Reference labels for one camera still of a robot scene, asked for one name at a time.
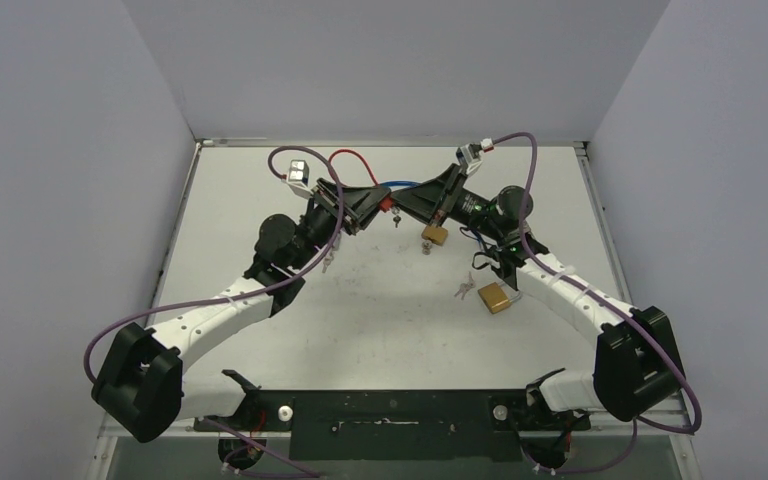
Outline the red cable padlock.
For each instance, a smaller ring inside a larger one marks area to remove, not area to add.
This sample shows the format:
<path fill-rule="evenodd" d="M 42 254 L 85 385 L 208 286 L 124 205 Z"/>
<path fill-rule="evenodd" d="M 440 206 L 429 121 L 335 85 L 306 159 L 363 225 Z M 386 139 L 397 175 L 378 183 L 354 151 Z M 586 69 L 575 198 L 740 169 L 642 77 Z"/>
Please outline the red cable padlock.
<path fill-rule="evenodd" d="M 332 163 L 334 161 L 334 159 L 337 156 L 341 155 L 341 154 L 348 154 L 348 155 L 351 155 L 351 156 L 357 158 L 361 162 L 363 167 L 365 168 L 365 170 L 366 170 L 370 180 L 372 181 L 372 184 L 374 186 L 379 186 L 380 185 L 380 182 L 378 181 L 377 177 L 375 176 L 375 174 L 374 174 L 373 170 L 371 169 L 368 161 L 365 159 L 365 157 L 363 155 L 361 155 L 360 153 L 358 153 L 355 150 L 348 149 L 348 148 L 337 149 L 337 150 L 335 150 L 334 152 L 332 152 L 329 155 L 328 162 Z M 384 200 L 382 200 L 379 203 L 379 209 L 381 211 L 383 211 L 383 212 L 389 212 L 392 208 L 393 208 L 393 204 L 392 204 L 392 201 L 389 198 L 385 198 Z"/>

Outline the brass padlock long shackle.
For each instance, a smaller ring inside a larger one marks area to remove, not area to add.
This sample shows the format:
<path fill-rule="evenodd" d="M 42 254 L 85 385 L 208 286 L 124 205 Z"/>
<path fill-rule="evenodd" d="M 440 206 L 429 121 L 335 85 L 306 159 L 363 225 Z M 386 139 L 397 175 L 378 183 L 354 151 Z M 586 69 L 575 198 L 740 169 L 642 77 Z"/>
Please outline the brass padlock long shackle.
<path fill-rule="evenodd" d="M 427 225 L 421 233 L 421 238 L 432 245 L 442 246 L 445 244 L 448 235 L 448 230 L 442 226 Z"/>

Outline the blue lock keys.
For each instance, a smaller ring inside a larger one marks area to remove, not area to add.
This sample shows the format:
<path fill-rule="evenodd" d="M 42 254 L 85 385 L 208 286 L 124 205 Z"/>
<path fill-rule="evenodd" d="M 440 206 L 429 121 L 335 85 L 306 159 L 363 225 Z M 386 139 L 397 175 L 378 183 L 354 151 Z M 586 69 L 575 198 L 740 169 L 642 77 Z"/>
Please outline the blue lock keys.
<path fill-rule="evenodd" d="M 335 260 L 336 253 L 337 253 L 337 250 L 332 248 L 331 250 L 329 250 L 327 252 L 327 255 L 322 260 L 321 265 L 322 265 L 322 273 L 323 274 L 325 274 L 328 271 L 329 267 L 331 266 L 331 264 Z"/>

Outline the blue cable lock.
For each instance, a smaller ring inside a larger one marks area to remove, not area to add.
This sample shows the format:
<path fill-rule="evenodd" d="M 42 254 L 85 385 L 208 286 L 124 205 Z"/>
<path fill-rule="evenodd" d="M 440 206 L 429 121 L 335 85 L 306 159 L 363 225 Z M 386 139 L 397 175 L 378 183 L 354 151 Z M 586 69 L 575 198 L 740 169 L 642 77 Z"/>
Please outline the blue cable lock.
<path fill-rule="evenodd" d="M 391 190 L 399 190 L 406 187 L 413 187 L 422 182 L 416 181 L 391 181 L 380 183 L 379 186 L 387 187 Z M 503 229 L 499 214 L 496 212 L 497 202 L 495 200 L 487 199 L 466 187 L 466 183 L 463 187 L 463 191 L 455 203 L 454 209 L 446 219 L 442 227 L 445 228 L 445 224 L 448 221 L 455 222 L 459 225 L 459 229 L 469 235 L 479 245 L 479 251 L 481 253 L 487 252 L 489 249 L 488 243 L 490 241 L 498 244 L 501 242 L 503 236 Z M 326 245 L 327 241 L 332 241 L 336 235 L 345 233 L 341 230 L 343 205 L 339 205 L 338 215 L 340 218 L 333 223 L 326 222 L 324 219 L 317 220 L 314 217 L 314 190 L 313 199 L 308 203 L 308 210 L 306 212 L 306 219 L 304 223 L 308 229 L 308 234 L 312 239 L 312 242 L 316 247 L 322 248 Z M 409 217 L 404 212 L 400 211 L 401 218 L 403 216 Z"/>

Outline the red lock keys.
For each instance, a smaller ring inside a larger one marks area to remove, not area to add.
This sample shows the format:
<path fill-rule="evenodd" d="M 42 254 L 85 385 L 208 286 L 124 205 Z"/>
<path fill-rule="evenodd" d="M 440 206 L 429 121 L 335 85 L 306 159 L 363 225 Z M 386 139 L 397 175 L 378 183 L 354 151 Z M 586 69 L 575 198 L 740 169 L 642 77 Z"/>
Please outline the red lock keys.
<path fill-rule="evenodd" d="M 401 222 L 400 210 L 396 207 L 393 207 L 391 209 L 391 213 L 393 214 L 393 224 L 395 227 L 398 227 L 399 223 Z"/>

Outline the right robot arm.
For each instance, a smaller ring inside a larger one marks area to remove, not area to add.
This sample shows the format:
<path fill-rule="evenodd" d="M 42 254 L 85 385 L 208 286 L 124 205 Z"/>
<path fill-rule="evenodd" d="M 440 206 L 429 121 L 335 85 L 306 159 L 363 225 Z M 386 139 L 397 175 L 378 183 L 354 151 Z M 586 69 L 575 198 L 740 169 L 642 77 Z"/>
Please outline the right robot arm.
<path fill-rule="evenodd" d="M 507 186 L 486 199 L 468 190 L 466 180 L 451 165 L 391 198 L 428 227 L 452 220 L 480 235 L 477 254 L 501 283 L 565 320 L 595 351 L 592 370 L 561 367 L 528 385 L 528 421 L 548 429 L 566 412 L 605 411 L 629 422 L 675 394 L 683 368 L 668 317 L 604 293 L 538 242 L 526 222 L 533 200 L 523 187 Z"/>

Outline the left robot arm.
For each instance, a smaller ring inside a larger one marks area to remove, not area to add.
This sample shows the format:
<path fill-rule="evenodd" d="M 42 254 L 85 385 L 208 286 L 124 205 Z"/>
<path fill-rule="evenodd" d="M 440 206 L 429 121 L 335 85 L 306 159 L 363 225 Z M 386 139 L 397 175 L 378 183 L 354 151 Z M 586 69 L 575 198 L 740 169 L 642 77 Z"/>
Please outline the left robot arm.
<path fill-rule="evenodd" d="M 188 377 L 198 360 L 243 329 L 277 315 L 325 260 L 341 232 L 356 234 L 392 206 L 387 187 L 341 187 L 320 180 L 304 214 L 267 217 L 251 266 L 216 296 L 174 305 L 178 316 L 142 327 L 126 320 L 113 338 L 92 399 L 136 440 L 149 442 L 174 422 L 220 417 L 242 431 L 257 420 L 255 386 L 233 370 Z"/>

